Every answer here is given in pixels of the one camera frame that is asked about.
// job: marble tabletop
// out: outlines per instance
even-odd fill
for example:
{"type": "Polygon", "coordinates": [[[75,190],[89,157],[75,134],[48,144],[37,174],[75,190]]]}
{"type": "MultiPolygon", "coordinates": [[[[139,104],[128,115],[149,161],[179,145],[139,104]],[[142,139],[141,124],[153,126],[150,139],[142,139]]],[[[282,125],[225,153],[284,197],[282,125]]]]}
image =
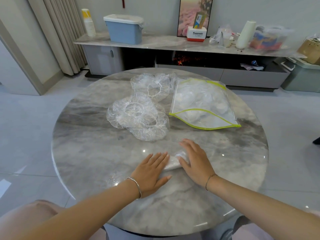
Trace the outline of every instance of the marble tabletop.
{"type": "MultiPolygon", "coordinates": [[[[133,93],[133,76],[172,72],[181,78],[207,79],[168,68],[124,71],[94,82],[63,109],[53,131],[52,156],[58,177],[76,201],[117,185],[149,153],[178,151],[183,138],[194,140],[206,151],[219,176],[254,191],[260,188],[269,160],[266,135],[253,111],[229,89],[228,97],[242,127],[206,131],[170,116],[166,137],[148,142],[107,121],[107,108],[133,93]]],[[[172,97],[170,94],[160,102],[167,114],[172,97]]],[[[139,234],[174,236],[212,228],[236,213],[222,199],[196,185],[183,169],[163,173],[169,174],[172,179],[155,194],[134,201],[108,223],[139,234]]]]}
{"type": "Polygon", "coordinates": [[[251,48],[238,49],[235,45],[230,48],[219,47],[218,45],[209,44],[209,38],[204,42],[187,41],[184,37],[171,35],[155,35],[149,32],[143,32],[141,44],[123,44],[112,42],[108,32],[97,32],[94,37],[87,34],[78,38],[75,44],[82,45],[99,45],[99,46],[116,46],[141,49],[170,50],[170,51],[190,51],[190,52],[208,52],[208,53],[225,53],[236,55],[254,55],[254,56],[271,56],[271,57],[293,57],[306,58],[306,56],[292,49],[280,49],[278,51],[263,51],[251,48]]]}

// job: person's left hand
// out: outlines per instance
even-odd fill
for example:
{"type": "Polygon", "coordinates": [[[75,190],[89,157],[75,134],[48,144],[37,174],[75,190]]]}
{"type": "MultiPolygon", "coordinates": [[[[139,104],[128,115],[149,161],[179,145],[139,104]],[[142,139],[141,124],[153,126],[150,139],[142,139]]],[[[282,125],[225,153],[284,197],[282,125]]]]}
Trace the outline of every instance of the person's left hand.
{"type": "Polygon", "coordinates": [[[160,173],[166,167],[170,156],[167,152],[149,154],[133,171],[133,177],[142,192],[142,198],[156,192],[161,186],[165,185],[172,175],[162,177],[158,180],[160,173]]]}

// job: gray-green plastic bin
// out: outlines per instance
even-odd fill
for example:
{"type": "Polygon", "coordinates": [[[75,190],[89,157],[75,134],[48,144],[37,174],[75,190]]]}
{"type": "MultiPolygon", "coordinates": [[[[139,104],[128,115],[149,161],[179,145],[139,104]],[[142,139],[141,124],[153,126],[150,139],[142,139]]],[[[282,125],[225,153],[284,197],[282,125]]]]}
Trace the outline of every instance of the gray-green plastic bin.
{"type": "Polygon", "coordinates": [[[289,91],[320,92],[320,65],[313,65],[299,58],[287,58],[281,64],[290,75],[281,87],[289,91]]]}
{"type": "Polygon", "coordinates": [[[112,14],[103,17],[112,42],[140,44],[142,42],[143,18],[132,15],[112,14]]]}

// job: round marble table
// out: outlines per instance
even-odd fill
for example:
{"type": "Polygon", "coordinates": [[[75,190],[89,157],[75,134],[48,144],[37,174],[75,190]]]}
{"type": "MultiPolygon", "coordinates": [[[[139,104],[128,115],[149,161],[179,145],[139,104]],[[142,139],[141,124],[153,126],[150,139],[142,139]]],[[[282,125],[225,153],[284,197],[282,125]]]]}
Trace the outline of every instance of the round marble table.
{"type": "MultiPolygon", "coordinates": [[[[134,69],[91,84],[66,105],[53,131],[52,156],[62,184],[76,201],[117,185],[149,153],[178,151],[182,138],[194,140],[206,151],[219,176],[254,191],[259,189],[268,165],[266,135],[252,110],[229,89],[228,97],[242,126],[239,128],[200,130],[170,116],[166,137],[146,142],[107,121],[107,108],[133,93],[133,76],[173,72],[182,78],[206,79],[174,69],[134,69]]],[[[167,114],[172,97],[170,94],[160,102],[167,114]]],[[[236,213],[226,202],[196,185],[183,169],[163,174],[173,177],[155,194],[134,201],[108,223],[138,234],[173,236],[212,228],[236,213]]]]}

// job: forearm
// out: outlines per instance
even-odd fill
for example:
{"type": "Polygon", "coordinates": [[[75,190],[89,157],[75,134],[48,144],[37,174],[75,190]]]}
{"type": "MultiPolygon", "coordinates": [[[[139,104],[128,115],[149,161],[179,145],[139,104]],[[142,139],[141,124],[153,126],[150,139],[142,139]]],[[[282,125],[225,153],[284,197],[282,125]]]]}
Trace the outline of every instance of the forearm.
{"type": "Polygon", "coordinates": [[[139,197],[129,179],[66,209],[19,240],[87,240],[126,205],[139,197]]]}
{"type": "Polygon", "coordinates": [[[320,219],[312,214],[218,176],[209,180],[207,188],[274,239],[316,239],[320,235],[320,219]]]}

